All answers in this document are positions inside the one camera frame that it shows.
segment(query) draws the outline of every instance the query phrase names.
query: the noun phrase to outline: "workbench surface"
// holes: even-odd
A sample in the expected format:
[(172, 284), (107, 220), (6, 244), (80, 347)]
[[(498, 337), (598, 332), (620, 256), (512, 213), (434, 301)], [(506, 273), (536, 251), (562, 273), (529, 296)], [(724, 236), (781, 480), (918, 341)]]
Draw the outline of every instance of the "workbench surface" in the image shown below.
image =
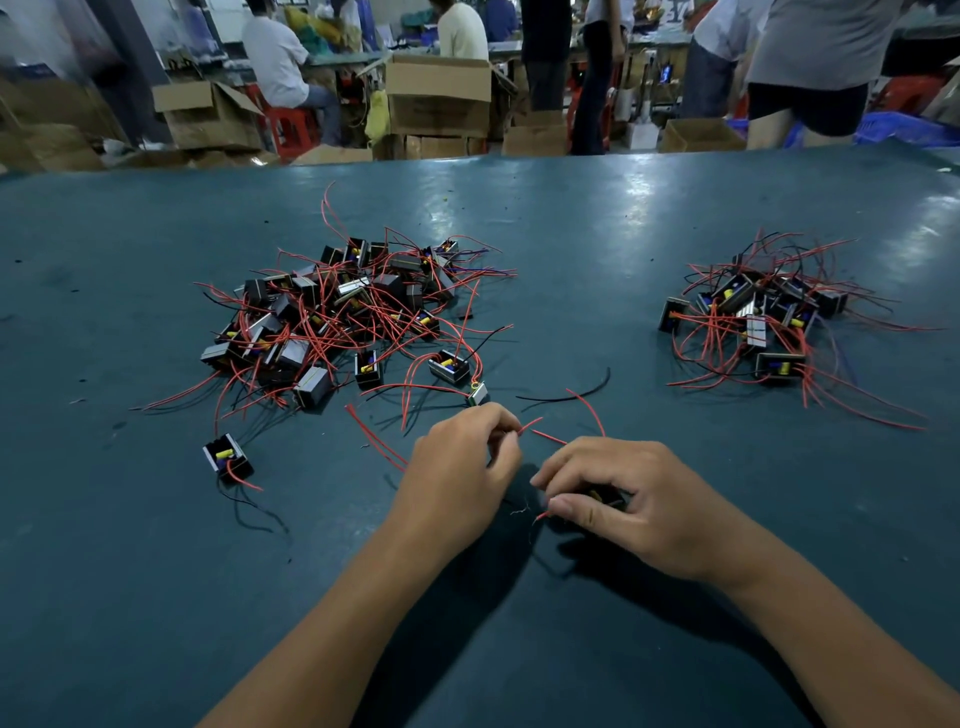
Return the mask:
[[(960, 686), (955, 331), (835, 327), (861, 385), (926, 413), (925, 433), (804, 410), (796, 389), (667, 388), (681, 372), (656, 331), (684, 265), (729, 260), (760, 227), (857, 237), (841, 268), (902, 299), (899, 321), (955, 324), (960, 178), (945, 164), (881, 145), (0, 182), (3, 724), (193, 724), (384, 518), (398, 473), (362, 447), (352, 385), (321, 414), (226, 422), (289, 537), (218, 494), (201, 452), (215, 398), (129, 411), (207, 376), (198, 356), (230, 314), (191, 281), (231, 289), (277, 248), (317, 257), (334, 241), (320, 214), (333, 180), (353, 235), (468, 234), (518, 269), (474, 303), (476, 328), (515, 325), (483, 350), (496, 400), (518, 411), (514, 395), (583, 391), (610, 367), (590, 401), (611, 436), (668, 444)], [(405, 370), (391, 360), (387, 379)], [(427, 397), (401, 437), (397, 401), (359, 411), (403, 454), (458, 404)], [(579, 402), (520, 413), (540, 415), (563, 439), (595, 433)], [(555, 449), (522, 445), (524, 477)], [(525, 498), (531, 511), (510, 515)], [(357, 725), (805, 724), (788, 671), (731, 608), (602, 544), (532, 530), (522, 483), (511, 499), (401, 627)]]

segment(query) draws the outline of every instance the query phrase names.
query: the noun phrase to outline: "hand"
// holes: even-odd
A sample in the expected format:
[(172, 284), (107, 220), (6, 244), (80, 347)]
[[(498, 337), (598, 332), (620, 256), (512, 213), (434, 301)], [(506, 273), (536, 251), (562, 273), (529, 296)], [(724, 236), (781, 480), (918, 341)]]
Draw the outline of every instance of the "hand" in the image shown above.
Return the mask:
[[(632, 494), (626, 511), (574, 493), (588, 483)], [(546, 491), (552, 515), (672, 576), (725, 588), (763, 550), (767, 532), (661, 443), (580, 437), (543, 463), (531, 484)]]
[(493, 402), (433, 425), (414, 445), (388, 522), (445, 566), (493, 521), (523, 459), (519, 430)]
[(613, 62), (620, 63), (623, 61), (623, 57), (627, 53), (626, 43), (623, 39), (622, 26), (617, 26), (616, 28), (611, 29), (610, 40), (613, 46)]

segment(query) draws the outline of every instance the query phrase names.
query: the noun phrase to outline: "white shirt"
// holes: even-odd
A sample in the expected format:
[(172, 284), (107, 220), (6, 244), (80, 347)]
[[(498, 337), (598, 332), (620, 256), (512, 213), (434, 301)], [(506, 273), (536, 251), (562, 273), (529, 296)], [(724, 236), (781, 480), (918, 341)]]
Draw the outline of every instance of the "white shirt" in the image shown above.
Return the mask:
[(739, 61), (759, 38), (772, 3), (773, 0), (717, 0), (694, 29), (693, 37), (714, 56)]
[(292, 30), (269, 17), (255, 17), (244, 26), (243, 47), (270, 106), (296, 109), (306, 101), (310, 88), (300, 66), (310, 54)]
[(471, 6), (454, 3), (437, 22), (440, 33), (440, 55), (455, 59), (490, 60), (487, 29)]
[[(620, 25), (627, 29), (627, 33), (634, 29), (634, 0), (619, 0)], [(597, 20), (610, 20), (607, 13), (607, 0), (589, 0), (584, 23), (589, 25)]]

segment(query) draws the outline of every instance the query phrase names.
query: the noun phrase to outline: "finger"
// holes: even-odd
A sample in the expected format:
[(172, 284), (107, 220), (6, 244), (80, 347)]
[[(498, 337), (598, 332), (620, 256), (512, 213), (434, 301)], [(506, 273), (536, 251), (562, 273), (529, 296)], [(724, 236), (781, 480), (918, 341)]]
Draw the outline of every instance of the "finger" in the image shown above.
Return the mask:
[(479, 407), (471, 407), (461, 417), (471, 417), (484, 430), (484, 436), (490, 437), (494, 430), (516, 432), (520, 429), (520, 420), (516, 415), (497, 402), (489, 401)]
[(519, 437), (515, 432), (508, 432), (500, 441), (496, 457), (487, 468), (488, 477), (501, 496), (507, 492), (507, 486), (514, 479), (522, 463), (523, 450), (520, 449)]
[(642, 528), (629, 514), (622, 513), (590, 496), (566, 493), (550, 499), (547, 510), (554, 516), (571, 521), (590, 533), (636, 552), (637, 537)]
[(530, 478), (530, 485), (534, 488), (545, 488), (553, 479), (553, 476), (557, 474), (557, 471), (566, 465), (571, 457), (578, 452), (583, 452), (595, 439), (593, 437), (578, 437), (569, 445), (564, 445), (554, 452), (540, 466), (537, 474)]
[(614, 464), (610, 457), (600, 452), (577, 452), (564, 463), (547, 483), (545, 493), (548, 498), (560, 493), (574, 493), (583, 490), (585, 483), (610, 485), (614, 476)]

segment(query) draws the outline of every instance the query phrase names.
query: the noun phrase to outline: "worker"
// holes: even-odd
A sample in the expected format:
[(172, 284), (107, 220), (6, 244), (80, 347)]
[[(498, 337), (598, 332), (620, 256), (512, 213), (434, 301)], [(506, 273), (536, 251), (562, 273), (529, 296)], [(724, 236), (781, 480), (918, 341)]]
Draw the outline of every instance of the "worker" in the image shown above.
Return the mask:
[(315, 109), (321, 120), (321, 143), (340, 146), (340, 99), (335, 91), (303, 80), (300, 66), (309, 54), (292, 30), (273, 19), (274, 0), (247, 0), (253, 18), (244, 26), (243, 47), (260, 93), (272, 107)]
[(623, 61), (634, 28), (634, 0), (589, 0), (584, 20), (587, 75), (570, 135), (570, 154), (602, 155), (600, 116), (607, 104), (613, 65)]
[(532, 111), (562, 111), (573, 14), (566, 0), (520, 0), (523, 45)]
[(782, 146), (797, 121), (804, 146), (849, 144), (909, 4), (777, 0), (747, 72), (747, 148)]
[[(385, 521), (201, 728), (347, 728), (406, 613), (493, 521), (523, 459), (519, 431), (491, 402), (419, 438)], [(779, 651), (827, 726), (960, 725), (960, 695), (664, 445), (581, 437), (531, 483), (549, 515), (723, 592)], [(587, 483), (632, 494), (626, 511), (578, 494)]]
[(467, 3), (454, 0), (430, 0), (440, 34), (440, 55), (454, 59), (490, 60), (487, 30), (480, 15)]
[(483, 7), (487, 41), (499, 43), (516, 33), (516, 5), (513, 0), (487, 0)]
[(748, 53), (772, 1), (717, 0), (697, 24), (686, 56), (681, 118), (720, 118), (735, 111), (750, 67)]

